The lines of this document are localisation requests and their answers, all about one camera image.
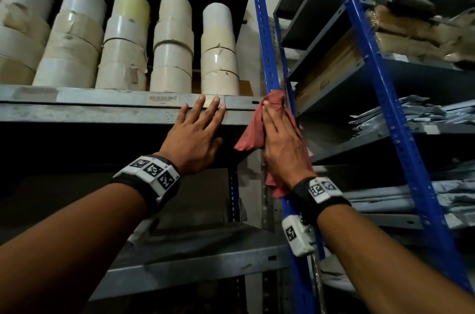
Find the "pink cleaning rag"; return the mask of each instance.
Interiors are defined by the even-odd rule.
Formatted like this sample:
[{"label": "pink cleaning rag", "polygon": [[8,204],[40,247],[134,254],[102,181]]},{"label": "pink cleaning rag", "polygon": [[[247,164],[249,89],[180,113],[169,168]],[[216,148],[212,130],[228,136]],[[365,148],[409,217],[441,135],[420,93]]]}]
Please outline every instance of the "pink cleaning rag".
[{"label": "pink cleaning rag", "polygon": [[[254,148],[260,149],[264,147],[264,124],[262,122],[262,102],[264,100],[269,101],[270,106],[274,108],[280,115],[287,115],[290,122],[292,123],[292,126],[294,127],[295,132],[297,133],[297,136],[302,141],[304,147],[307,147],[304,143],[304,138],[302,137],[302,134],[300,134],[300,130],[295,123],[294,115],[292,115],[290,109],[284,108],[284,97],[285,94],[282,90],[274,90],[270,94],[266,95],[264,99],[262,99],[258,108],[254,112],[251,124],[247,126],[238,143],[234,146],[234,149],[244,151]],[[305,151],[305,154],[307,156],[308,168],[312,170],[312,163],[308,157],[307,150]],[[283,197],[290,193],[287,185],[285,185],[280,178],[274,178],[271,173],[267,174],[265,184],[271,188],[273,197]]]}]

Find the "red cloth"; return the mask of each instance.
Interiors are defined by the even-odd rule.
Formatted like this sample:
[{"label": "red cloth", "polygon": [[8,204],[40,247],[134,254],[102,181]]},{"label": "red cloth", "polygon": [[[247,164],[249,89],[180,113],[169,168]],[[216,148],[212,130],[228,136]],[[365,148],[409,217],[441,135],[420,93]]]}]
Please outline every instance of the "red cloth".
[{"label": "red cloth", "polygon": [[[264,124],[262,122],[262,102],[264,100],[269,101],[270,106],[280,113],[280,115],[287,115],[290,122],[292,123],[292,126],[294,127],[295,132],[297,133],[297,136],[302,141],[303,146],[305,148],[307,147],[304,143],[304,138],[302,137],[302,134],[300,134],[300,130],[295,123],[294,115],[292,115],[290,109],[284,108],[284,98],[285,94],[282,90],[274,90],[270,94],[266,95],[264,99],[262,99],[258,108],[254,112],[251,124],[247,126],[238,143],[234,146],[234,149],[244,151],[264,147]],[[307,150],[305,150],[305,154],[308,161],[308,168],[312,170],[312,163],[308,157]],[[285,185],[279,178],[274,178],[271,173],[267,174],[265,184],[271,188],[273,197],[283,197],[290,193],[287,185]]]}]

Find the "person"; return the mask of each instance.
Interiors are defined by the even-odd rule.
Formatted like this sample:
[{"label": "person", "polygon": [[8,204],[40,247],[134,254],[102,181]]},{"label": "person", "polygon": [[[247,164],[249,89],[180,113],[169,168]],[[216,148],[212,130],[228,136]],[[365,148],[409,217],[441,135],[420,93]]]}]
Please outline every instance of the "person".
[{"label": "person", "polygon": [[[150,157],[172,164],[162,169],[185,176],[213,162],[222,143],[215,133],[226,108],[216,97],[200,115],[204,100],[201,95],[189,113],[187,105],[180,109],[160,150]],[[315,177],[292,125],[266,101],[263,122],[269,170],[291,189]],[[126,168],[137,168],[137,162]],[[150,214],[147,194],[133,182],[128,185],[127,175],[0,246],[0,314],[79,313],[84,308],[128,236]],[[351,206],[327,207],[316,224],[372,313],[475,313],[471,294]]]}]

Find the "forearm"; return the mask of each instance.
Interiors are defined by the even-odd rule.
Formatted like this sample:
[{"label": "forearm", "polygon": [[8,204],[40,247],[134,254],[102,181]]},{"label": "forearm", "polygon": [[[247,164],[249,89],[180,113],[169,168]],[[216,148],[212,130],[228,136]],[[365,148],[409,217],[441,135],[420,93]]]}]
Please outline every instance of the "forearm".
[{"label": "forearm", "polygon": [[475,299],[348,205],[318,217],[325,242],[372,313],[473,313]]},{"label": "forearm", "polygon": [[145,215],[136,190],[110,184],[2,245],[0,313],[79,312]]}]

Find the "left hand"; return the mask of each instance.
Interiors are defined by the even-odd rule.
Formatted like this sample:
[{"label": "left hand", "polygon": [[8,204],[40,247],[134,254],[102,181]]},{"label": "left hand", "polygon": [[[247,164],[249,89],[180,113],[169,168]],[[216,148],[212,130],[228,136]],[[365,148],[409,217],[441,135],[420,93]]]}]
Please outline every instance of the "left hand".
[{"label": "left hand", "polygon": [[209,166],[223,143],[223,138],[214,135],[223,121],[226,107],[219,106],[219,97],[215,96],[200,116],[204,102],[205,95],[200,95],[188,116],[188,104],[181,107],[175,125],[160,151],[155,153],[175,164],[181,176],[197,174]]}]

